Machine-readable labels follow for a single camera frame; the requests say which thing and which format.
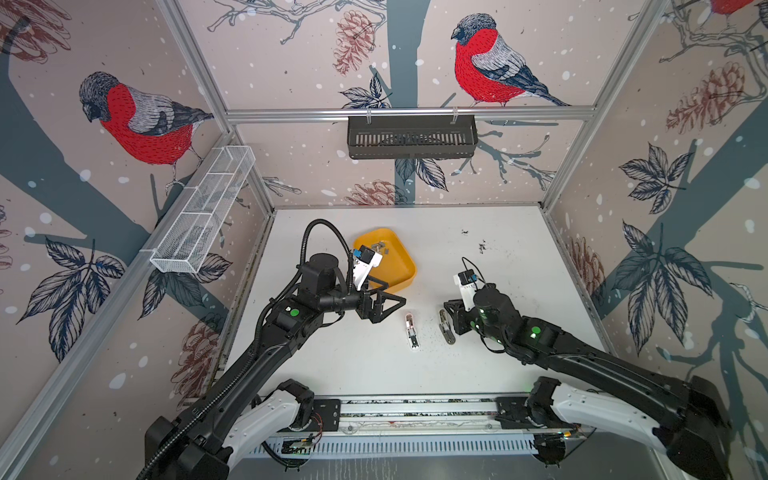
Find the yellow tray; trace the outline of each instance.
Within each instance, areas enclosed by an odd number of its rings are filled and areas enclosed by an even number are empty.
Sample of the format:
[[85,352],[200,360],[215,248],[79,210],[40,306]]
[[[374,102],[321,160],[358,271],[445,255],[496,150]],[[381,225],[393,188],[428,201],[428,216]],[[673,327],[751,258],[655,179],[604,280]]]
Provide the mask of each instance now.
[[411,256],[408,255],[408,250],[402,245],[395,232],[389,228],[379,228],[373,232],[365,233],[355,240],[356,249],[365,245],[375,250],[374,245],[376,244],[383,244],[383,247],[379,249],[383,258],[379,266],[371,270],[371,276],[389,284],[386,292],[399,292],[413,283],[413,279],[416,277],[416,264],[413,263]]

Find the bird illustration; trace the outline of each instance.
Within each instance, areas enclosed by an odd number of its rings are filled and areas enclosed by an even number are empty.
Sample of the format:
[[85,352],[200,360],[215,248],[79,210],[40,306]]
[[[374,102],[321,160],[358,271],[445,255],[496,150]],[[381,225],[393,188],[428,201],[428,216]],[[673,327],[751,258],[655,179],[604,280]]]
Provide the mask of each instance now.
[[[80,102],[88,121],[98,118],[115,140],[136,160],[152,165],[171,165],[176,180],[176,162],[192,148],[194,131],[214,116],[199,108],[185,107],[165,95],[145,94],[120,83],[114,76],[97,71],[80,85]],[[197,155],[199,167],[203,159]]]
[[[701,29],[705,23],[707,23],[707,20],[710,19],[713,13],[717,13],[718,15],[725,15],[725,22],[726,27],[725,30],[733,30],[735,26],[730,24],[730,16],[742,8],[746,7],[750,3],[754,2],[755,0],[707,0],[707,3],[709,4],[709,11],[706,12],[703,15],[706,15],[707,17],[700,22],[701,26],[699,29]],[[688,5],[691,5],[695,2],[686,2],[682,4],[680,7],[686,7]]]
[[512,50],[496,30],[493,17],[467,15],[451,38],[456,43],[456,80],[475,99],[506,105],[512,98],[540,97],[555,105],[568,105],[549,94],[522,55]]

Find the small white object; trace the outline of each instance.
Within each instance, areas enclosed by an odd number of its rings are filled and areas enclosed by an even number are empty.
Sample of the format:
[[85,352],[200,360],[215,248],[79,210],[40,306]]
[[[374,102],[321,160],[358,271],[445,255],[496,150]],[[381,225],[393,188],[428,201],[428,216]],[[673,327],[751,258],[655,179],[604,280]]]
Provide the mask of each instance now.
[[416,338],[416,327],[413,325],[413,314],[406,313],[406,333],[411,345],[411,350],[419,349],[419,340]]
[[453,283],[458,285],[458,291],[462,294],[462,301],[464,302],[464,310],[469,311],[475,307],[475,292],[478,291],[477,282],[470,282],[466,285],[462,285],[462,281],[458,278],[458,274],[453,276]]
[[371,263],[365,263],[361,259],[353,257],[355,266],[352,270],[352,278],[354,279],[355,288],[358,291],[362,288],[362,284],[366,281],[366,278],[368,278],[368,274],[371,273],[371,270],[379,266],[382,258],[384,258],[382,257],[382,254],[377,252],[373,253]]

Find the black metal shelf basket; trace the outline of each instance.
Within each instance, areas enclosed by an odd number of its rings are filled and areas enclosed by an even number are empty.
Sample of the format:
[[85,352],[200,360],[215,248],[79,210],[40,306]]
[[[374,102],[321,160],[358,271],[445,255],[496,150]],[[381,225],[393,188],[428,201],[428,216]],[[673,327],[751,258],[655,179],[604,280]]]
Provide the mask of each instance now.
[[349,118],[350,158],[470,158],[478,144],[474,115],[371,117],[370,121]]

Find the leaf illustration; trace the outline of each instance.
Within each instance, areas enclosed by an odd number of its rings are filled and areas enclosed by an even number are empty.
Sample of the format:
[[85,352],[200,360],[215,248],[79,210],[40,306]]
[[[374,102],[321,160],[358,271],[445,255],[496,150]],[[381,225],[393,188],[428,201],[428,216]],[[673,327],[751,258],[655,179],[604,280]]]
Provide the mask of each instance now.
[[109,278],[120,278],[125,273],[125,267],[120,260],[109,255],[102,255],[94,261],[96,271]]
[[667,154],[661,147],[648,144],[648,163],[656,178],[666,177],[664,165],[667,164]]
[[683,342],[685,323],[688,321],[688,305],[683,298],[680,284],[667,268],[660,268],[654,273],[656,301],[659,314],[667,321],[680,343]]
[[200,283],[189,273],[168,272],[167,288],[178,303],[184,306],[203,305]]
[[67,279],[66,294],[56,303],[48,326],[48,342],[60,362],[78,340],[85,316],[85,288],[81,275],[88,270],[73,272]]
[[633,255],[627,257],[616,267],[614,288],[619,290],[634,290],[637,284],[645,276],[650,276],[650,264],[654,260],[647,257]]
[[378,75],[373,75],[371,77],[371,83],[369,85],[369,88],[371,89],[371,95],[379,98],[382,96],[382,84],[379,81]]
[[416,171],[416,161],[410,158],[398,158],[395,160],[395,172],[402,178],[402,181],[408,180],[413,172]]
[[651,275],[644,277],[629,294],[629,330],[632,332],[637,356],[654,331],[654,280]]
[[45,247],[48,249],[48,255],[61,266],[76,270],[85,265],[85,257],[80,250],[66,243],[56,242],[46,237]]
[[367,101],[370,98],[368,91],[361,87],[350,88],[349,90],[341,91],[339,93],[351,101]]
[[431,158],[417,160],[416,174],[430,187],[448,191],[445,185],[445,174],[435,160]]
[[627,243],[629,243],[632,250],[644,257],[650,257],[654,254],[654,246],[645,233],[624,222],[621,222],[621,224],[622,230],[624,231],[624,238],[627,239]]
[[629,196],[632,198],[637,198],[638,200],[648,200],[649,198],[652,198],[661,192],[662,188],[664,188],[664,185],[656,180],[650,182],[640,182],[637,184],[634,190],[631,191]]
[[667,209],[669,207],[670,202],[672,201],[672,190],[669,188],[665,188],[661,191],[660,194],[656,197],[656,200],[654,200],[654,205],[650,209],[651,214],[659,214]]
[[213,282],[224,275],[230,265],[232,265],[232,262],[227,261],[221,255],[209,253],[207,257],[205,257],[205,261],[200,267],[200,271],[194,274],[194,278],[200,283]]
[[141,301],[140,319],[154,312],[154,309],[160,305],[165,297],[165,291],[168,286],[168,274],[162,273],[158,269],[152,270],[147,280],[147,287],[144,289],[144,299]]
[[71,289],[72,279],[75,277],[79,278],[79,275],[79,270],[64,270],[63,272],[54,273],[40,282],[40,285],[29,297],[27,311],[24,312],[24,315],[18,322],[21,322],[28,316],[37,315],[45,310],[55,308],[61,302],[61,299],[67,295],[68,290]]
[[685,171],[685,167],[688,166],[688,162],[693,157],[693,155],[694,154],[688,152],[687,154],[682,154],[677,159],[675,159],[675,161],[672,162],[672,166],[670,167],[669,172],[667,172],[667,180],[677,180],[677,178]]
[[650,166],[647,160],[638,158],[630,160],[619,168],[627,174],[629,178],[643,182],[657,180],[656,171]]
[[85,292],[88,300],[88,311],[96,313],[102,303],[109,296],[109,284],[107,280],[96,272],[86,270]]
[[707,295],[712,296],[710,276],[696,257],[680,247],[670,247],[664,252],[667,268],[677,278],[698,286]]

